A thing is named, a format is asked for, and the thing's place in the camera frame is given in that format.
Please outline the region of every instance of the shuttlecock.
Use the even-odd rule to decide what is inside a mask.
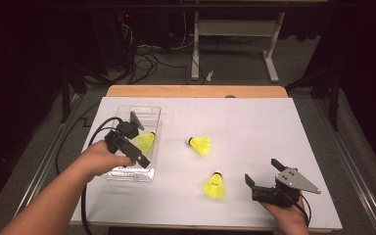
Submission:
[[[204,185],[203,191],[211,198],[222,198],[225,195],[220,172],[216,171],[212,175],[212,178]]]
[[[135,145],[142,153],[148,153],[151,150],[155,140],[155,133],[150,132],[135,137]]]
[[[191,145],[201,156],[209,152],[212,146],[212,140],[209,136],[191,137],[187,139],[187,144]]]

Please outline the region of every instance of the tabletop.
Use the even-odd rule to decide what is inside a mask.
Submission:
[[[282,87],[114,86],[102,100],[90,133],[123,104],[162,109],[155,177],[149,183],[95,177],[87,188],[90,224],[276,230],[271,214],[252,200],[244,175],[258,186],[274,186],[278,170],[270,159],[277,159],[298,168],[321,189],[321,194],[304,193],[312,208],[309,230],[342,228],[294,102]],[[201,157],[185,140],[206,134],[211,149]],[[221,199],[202,191],[216,170],[226,188]],[[71,224],[80,221],[77,207]]]

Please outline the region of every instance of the hand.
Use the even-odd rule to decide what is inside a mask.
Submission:
[[[117,166],[135,165],[136,162],[125,156],[109,152],[104,140],[90,145],[72,164],[82,172],[88,173],[89,181],[96,175],[102,175]]]
[[[261,205],[273,215],[277,224],[279,224],[280,229],[286,235],[309,234],[305,216],[296,206],[279,208],[266,203],[261,203]],[[305,209],[302,197],[299,198],[298,205]]]

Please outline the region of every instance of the black cable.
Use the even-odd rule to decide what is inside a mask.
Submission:
[[[309,227],[310,219],[307,216],[306,211],[297,202],[295,202],[293,199],[291,199],[291,197],[289,197],[289,195],[287,195],[286,193],[284,193],[282,190],[280,190],[279,188],[275,188],[275,190],[277,192],[280,192],[281,194],[283,194],[283,196],[285,196],[287,199],[289,199],[295,205],[295,207],[297,209],[299,209],[299,211],[301,211],[301,213],[304,214],[306,226]]]
[[[97,127],[97,129],[94,131],[94,134],[91,136],[91,139],[88,142],[87,147],[93,144],[94,139],[96,138],[97,134],[100,131],[102,131],[106,128],[111,128],[111,127],[104,127],[111,120],[118,120],[118,122],[122,122],[121,118],[119,118],[119,117],[110,117],[107,120],[103,121],[103,123],[101,125],[99,125],[99,127]],[[83,225],[85,232],[88,235],[93,235],[93,233],[90,230],[90,227],[88,226],[87,213],[86,213],[86,209],[85,209],[86,192],[87,192],[87,184],[84,185],[84,188],[81,191],[81,205],[80,205],[80,207],[81,207],[81,223]]]
[[[307,221],[307,224],[310,224],[310,220],[312,218],[312,209],[310,208],[310,205],[309,205],[309,202],[307,201],[306,197],[304,197],[304,195],[302,195],[302,198],[305,200],[306,204],[307,204],[307,209],[309,210],[309,219]]]
[[[88,108],[83,114],[81,114],[80,117],[78,117],[78,119],[74,122],[74,124],[71,126],[69,132],[67,132],[66,136],[64,137],[63,141],[61,142],[60,144],[60,147],[57,151],[57,154],[56,154],[56,159],[55,159],[55,167],[56,167],[56,172],[57,172],[57,175],[59,175],[61,172],[60,172],[60,168],[59,168],[59,156],[60,156],[60,152],[61,152],[61,149],[63,148],[63,145],[64,143],[66,142],[67,140],[67,137],[69,137],[71,131],[74,129],[74,127],[78,124],[78,122],[80,120],[84,120],[84,124],[82,125],[83,127],[90,127],[91,125],[86,125],[87,123],[87,118],[84,117],[91,109],[93,109],[94,107],[96,107],[97,105],[99,105],[100,102],[97,102],[96,104],[92,105],[90,108]]]

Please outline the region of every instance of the clear plastic container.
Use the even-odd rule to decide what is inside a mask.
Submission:
[[[148,152],[143,155],[151,162],[148,167],[143,168],[141,165],[116,167],[107,173],[107,178],[112,180],[127,180],[127,181],[144,181],[151,182],[154,180],[155,165],[158,156],[158,147],[161,136],[161,107],[148,107],[148,106],[119,106],[117,109],[117,117],[124,121],[130,120],[130,112],[134,112],[139,118],[144,130],[139,129],[139,135],[155,133],[155,138]],[[129,140],[138,147],[136,138]],[[123,155],[121,151],[116,152],[117,155]]]

